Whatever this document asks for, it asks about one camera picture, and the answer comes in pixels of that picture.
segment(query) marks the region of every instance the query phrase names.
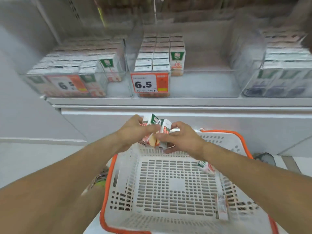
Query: person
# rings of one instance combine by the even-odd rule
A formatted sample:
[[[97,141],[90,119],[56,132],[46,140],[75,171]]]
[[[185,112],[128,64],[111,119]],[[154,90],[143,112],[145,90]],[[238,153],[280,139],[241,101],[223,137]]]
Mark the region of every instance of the person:
[[[160,129],[141,123],[134,115],[115,133],[0,189],[2,233],[83,233],[102,205],[104,188],[95,184],[81,193],[111,157]],[[312,178],[206,142],[183,122],[173,123],[173,128],[180,131],[156,135],[174,145],[166,153],[186,151],[211,163],[289,234],[311,232]]]

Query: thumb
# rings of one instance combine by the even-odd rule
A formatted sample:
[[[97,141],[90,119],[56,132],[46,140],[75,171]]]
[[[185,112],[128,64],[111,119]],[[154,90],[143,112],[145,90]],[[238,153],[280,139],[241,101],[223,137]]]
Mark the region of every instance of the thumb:
[[[155,133],[160,130],[160,125],[148,125],[143,126],[145,135],[150,135],[151,133]]]
[[[175,142],[177,141],[177,138],[169,135],[169,134],[165,134],[165,133],[158,133],[154,135],[156,139],[159,139],[161,142],[169,142],[169,143],[173,143],[174,145],[176,144]]]

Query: person's right hand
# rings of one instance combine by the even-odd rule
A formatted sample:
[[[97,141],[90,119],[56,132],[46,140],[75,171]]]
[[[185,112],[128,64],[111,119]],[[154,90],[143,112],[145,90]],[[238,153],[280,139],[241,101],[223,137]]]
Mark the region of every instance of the person's right hand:
[[[170,134],[158,133],[155,137],[162,142],[168,142],[174,147],[165,150],[165,153],[185,151],[197,160],[203,160],[203,147],[206,143],[188,124],[181,121],[172,123],[171,129],[179,128],[180,131]]]

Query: hand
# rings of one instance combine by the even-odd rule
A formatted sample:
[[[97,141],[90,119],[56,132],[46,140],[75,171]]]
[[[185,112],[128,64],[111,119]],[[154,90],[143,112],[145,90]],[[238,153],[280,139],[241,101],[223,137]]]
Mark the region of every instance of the hand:
[[[141,126],[142,121],[142,117],[134,115],[118,131],[116,131],[116,135],[121,143],[119,152],[128,150],[131,145],[139,142],[146,135],[150,135],[160,130],[160,125]]]
[[[172,132],[170,134],[158,133],[155,135],[157,139],[163,142],[168,142],[174,147],[165,150],[165,153],[173,153],[176,151],[185,151],[190,156],[197,160],[204,160],[203,147],[206,143],[189,125],[178,121],[172,123],[171,129],[179,128],[180,131]]]

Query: shopping basket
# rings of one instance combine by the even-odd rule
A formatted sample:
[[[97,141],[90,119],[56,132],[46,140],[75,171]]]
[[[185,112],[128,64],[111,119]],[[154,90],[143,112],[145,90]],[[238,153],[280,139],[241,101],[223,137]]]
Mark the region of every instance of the shopping basket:
[[[196,132],[252,158],[236,132]],[[216,194],[227,196],[229,221],[216,218]],[[124,234],[278,234],[275,222],[221,173],[199,171],[185,152],[165,154],[138,143],[113,157],[100,223],[108,232]]]

